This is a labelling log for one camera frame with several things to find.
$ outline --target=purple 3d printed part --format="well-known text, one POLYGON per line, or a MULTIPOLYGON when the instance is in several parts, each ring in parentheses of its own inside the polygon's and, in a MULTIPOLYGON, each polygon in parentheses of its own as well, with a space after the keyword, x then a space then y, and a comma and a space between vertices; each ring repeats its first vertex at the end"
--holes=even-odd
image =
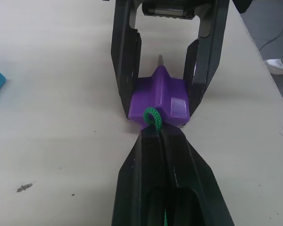
POLYGON ((186 124, 190 119, 189 101, 185 81, 171 78, 164 66, 158 66, 151 77, 138 78, 132 95, 129 119, 143 126, 143 112, 154 107, 162 121, 174 126, 186 124))

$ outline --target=white sneaker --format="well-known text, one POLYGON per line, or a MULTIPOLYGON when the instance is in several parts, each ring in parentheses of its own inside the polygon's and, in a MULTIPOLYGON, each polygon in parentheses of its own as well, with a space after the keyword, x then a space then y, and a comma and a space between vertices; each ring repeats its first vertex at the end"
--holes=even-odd
POLYGON ((283 74, 283 59, 271 59, 264 62, 271 74, 283 74))

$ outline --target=green braided cord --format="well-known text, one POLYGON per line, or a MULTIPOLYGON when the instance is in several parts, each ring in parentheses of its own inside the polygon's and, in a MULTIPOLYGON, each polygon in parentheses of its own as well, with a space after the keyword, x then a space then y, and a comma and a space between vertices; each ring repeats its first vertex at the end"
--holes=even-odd
POLYGON ((168 223, 166 221, 166 211, 165 211, 165 222, 164 222, 164 226, 168 226, 168 223))
POLYGON ((158 131, 160 131, 161 126, 162 126, 162 121, 161 121, 161 117, 160 117, 159 112, 155 108, 148 107, 145 110, 145 112, 143 113, 143 119, 144 119, 145 123, 147 123, 148 125, 154 124, 156 129, 158 131), (149 114, 153 116, 154 121, 150 120, 149 114))

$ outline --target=floor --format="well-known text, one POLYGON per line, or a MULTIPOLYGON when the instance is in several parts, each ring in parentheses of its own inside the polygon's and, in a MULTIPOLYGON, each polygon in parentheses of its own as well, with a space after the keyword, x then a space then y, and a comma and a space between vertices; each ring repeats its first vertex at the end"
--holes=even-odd
MULTIPOLYGON (((241 15, 256 46, 262 47, 283 28, 283 0, 254 0, 241 15)), ((283 34, 261 50, 263 60, 283 57, 283 34)), ((283 97, 283 75, 272 75, 283 97)))

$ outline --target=light wooden table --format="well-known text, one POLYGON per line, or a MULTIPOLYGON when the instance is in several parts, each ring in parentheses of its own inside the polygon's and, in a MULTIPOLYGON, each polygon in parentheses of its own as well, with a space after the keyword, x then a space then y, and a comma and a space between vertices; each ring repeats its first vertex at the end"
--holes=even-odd
MULTIPOLYGON (((0 226, 110 225, 139 133, 117 94, 113 15, 100 0, 0 0, 0 226)), ((162 54, 181 77, 198 24, 139 11, 140 75, 162 54)), ((219 69, 183 131, 236 226, 283 226, 283 99, 233 3, 219 69)))

